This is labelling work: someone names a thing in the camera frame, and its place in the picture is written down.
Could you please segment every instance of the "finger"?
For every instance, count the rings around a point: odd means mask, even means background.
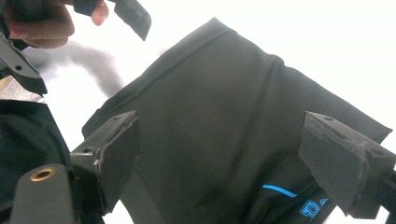
[[[67,43],[68,38],[60,39],[23,39],[27,44],[40,48],[40,49],[56,49]]]
[[[9,37],[12,39],[61,39],[75,31],[71,17],[65,6],[51,9],[51,15],[44,21],[13,21],[8,24]]]
[[[96,4],[96,8],[91,15],[93,24],[98,26],[102,25],[103,22],[107,19],[108,13],[109,13],[108,6],[106,5],[105,1],[98,0]]]

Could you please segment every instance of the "black fabric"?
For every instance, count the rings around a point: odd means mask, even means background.
[[[121,200],[135,224],[321,223],[334,204],[298,158],[304,112],[378,143],[391,132],[216,19],[109,99],[84,136],[131,110],[141,155]]]
[[[68,153],[47,105],[0,100],[0,212],[12,206],[22,175],[49,163],[70,169]]]

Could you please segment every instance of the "white background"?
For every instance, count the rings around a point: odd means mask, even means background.
[[[396,129],[396,1],[386,0],[141,0],[150,13],[146,42],[108,2],[101,27],[72,12],[76,33],[59,49],[28,49],[48,85],[49,107],[70,149],[102,103],[138,77],[182,37],[217,17],[267,53],[280,56],[317,83]],[[396,150],[396,134],[382,144]],[[354,220],[335,211],[327,223]],[[132,223],[119,203],[106,223]]]

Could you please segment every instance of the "blue stripe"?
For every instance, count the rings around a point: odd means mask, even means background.
[[[285,189],[282,189],[282,188],[277,187],[277,186],[273,186],[273,185],[263,185],[262,187],[263,187],[264,189],[273,189],[273,190],[276,190],[276,191],[278,191],[278,192],[280,192],[280,193],[283,193],[283,194],[285,194],[285,195],[287,195],[287,196],[289,196],[289,197],[291,197],[291,198],[297,197],[297,194],[291,193],[290,191],[285,190]]]

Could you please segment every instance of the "hand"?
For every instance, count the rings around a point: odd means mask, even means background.
[[[75,32],[73,21],[65,5],[73,5],[73,0],[42,0],[47,18],[43,21],[16,21],[10,8],[5,8],[10,39],[24,42],[42,49],[54,49],[67,43]],[[108,16],[104,0],[97,0],[92,13],[95,25],[101,25]]]

